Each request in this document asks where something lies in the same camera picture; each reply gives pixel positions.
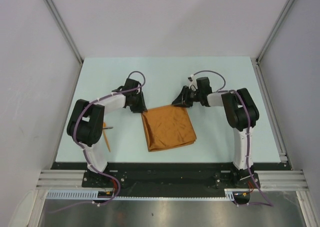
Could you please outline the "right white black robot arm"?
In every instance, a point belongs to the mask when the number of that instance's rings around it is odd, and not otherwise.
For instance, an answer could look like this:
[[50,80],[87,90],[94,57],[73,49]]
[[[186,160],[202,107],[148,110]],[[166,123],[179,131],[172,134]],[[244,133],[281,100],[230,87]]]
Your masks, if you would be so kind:
[[190,85],[182,87],[171,105],[190,108],[194,102],[199,102],[204,107],[224,109],[227,123],[234,134],[234,158],[230,181],[235,187],[242,188],[254,173],[251,143],[253,128],[260,118],[259,110],[247,88],[213,92],[208,77],[196,80],[190,77],[189,80]]

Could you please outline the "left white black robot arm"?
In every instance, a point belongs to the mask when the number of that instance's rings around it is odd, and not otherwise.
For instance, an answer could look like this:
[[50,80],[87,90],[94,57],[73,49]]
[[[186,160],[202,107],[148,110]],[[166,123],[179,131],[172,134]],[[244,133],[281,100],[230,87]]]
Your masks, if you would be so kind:
[[67,134],[81,148],[87,168],[95,172],[93,181],[100,187],[110,183],[111,175],[105,171],[108,161],[97,146],[104,130],[105,115],[126,107],[134,114],[147,111],[142,87],[144,83],[127,78],[124,85],[110,94],[91,102],[78,99],[67,124]]

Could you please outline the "orange cloth napkin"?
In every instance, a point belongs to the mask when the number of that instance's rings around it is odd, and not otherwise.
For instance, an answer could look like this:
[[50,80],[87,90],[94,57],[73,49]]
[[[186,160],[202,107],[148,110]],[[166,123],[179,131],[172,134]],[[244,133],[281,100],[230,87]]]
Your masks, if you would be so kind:
[[161,106],[143,112],[141,118],[149,152],[184,147],[197,140],[186,108]]

